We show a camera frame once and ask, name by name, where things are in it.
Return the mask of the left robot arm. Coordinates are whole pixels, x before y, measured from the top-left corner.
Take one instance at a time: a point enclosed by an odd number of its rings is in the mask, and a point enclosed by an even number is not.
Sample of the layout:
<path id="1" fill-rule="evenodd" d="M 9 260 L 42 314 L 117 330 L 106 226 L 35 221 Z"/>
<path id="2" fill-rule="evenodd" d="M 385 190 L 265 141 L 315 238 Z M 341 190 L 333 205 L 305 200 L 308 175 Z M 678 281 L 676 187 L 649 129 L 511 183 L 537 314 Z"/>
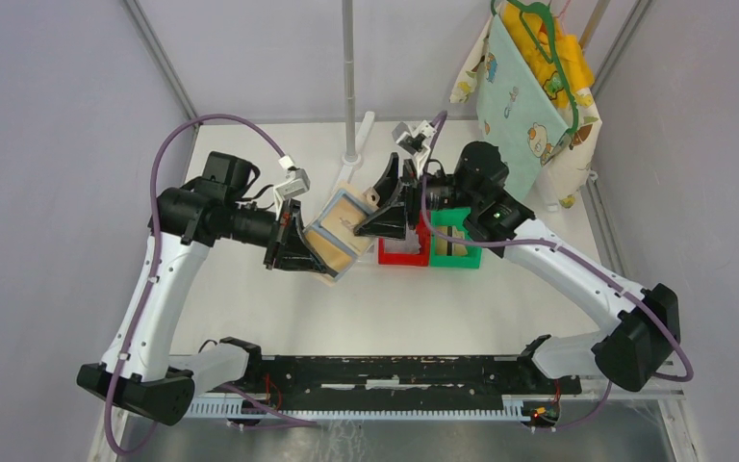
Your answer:
<path id="1" fill-rule="evenodd" d="M 247 393 L 262 384 L 262 351 L 247 341 L 227 337 L 192 356 L 169 353 L 195 276 L 219 240 L 264 248 L 269 270 L 334 274 L 303 233 L 297 198 L 309 190 L 309 177 L 289 157 L 279 164 L 286 177 L 273 189 L 271 211 L 246 195 L 260 170 L 216 151 L 201 175 L 157 196 L 133 298 L 101 360 L 80 368 L 81 388 L 110 406 L 174 425 L 203 393 L 227 383 Z"/>

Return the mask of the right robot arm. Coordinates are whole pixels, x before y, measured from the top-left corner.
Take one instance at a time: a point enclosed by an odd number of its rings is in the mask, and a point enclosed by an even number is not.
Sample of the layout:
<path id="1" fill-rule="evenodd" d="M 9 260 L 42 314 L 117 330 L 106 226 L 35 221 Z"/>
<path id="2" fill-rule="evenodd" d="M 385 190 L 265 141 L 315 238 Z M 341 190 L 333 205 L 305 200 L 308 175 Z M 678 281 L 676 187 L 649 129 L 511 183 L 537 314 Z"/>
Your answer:
<path id="1" fill-rule="evenodd" d="M 485 141 L 468 143 L 451 173 L 430 174 L 392 154 L 373 187 L 379 208 L 354 233 L 401 240 L 423 223 L 436 238 L 489 249 L 531 271 L 580 308 L 597 331 L 546 335 L 526 347 L 517 378 L 530 393 L 574 375 L 600 375 L 630 392 L 652 378 L 691 381 L 675 292 L 662 283 L 646 288 L 569 246 L 505 190 L 508 173 L 497 147 Z"/>

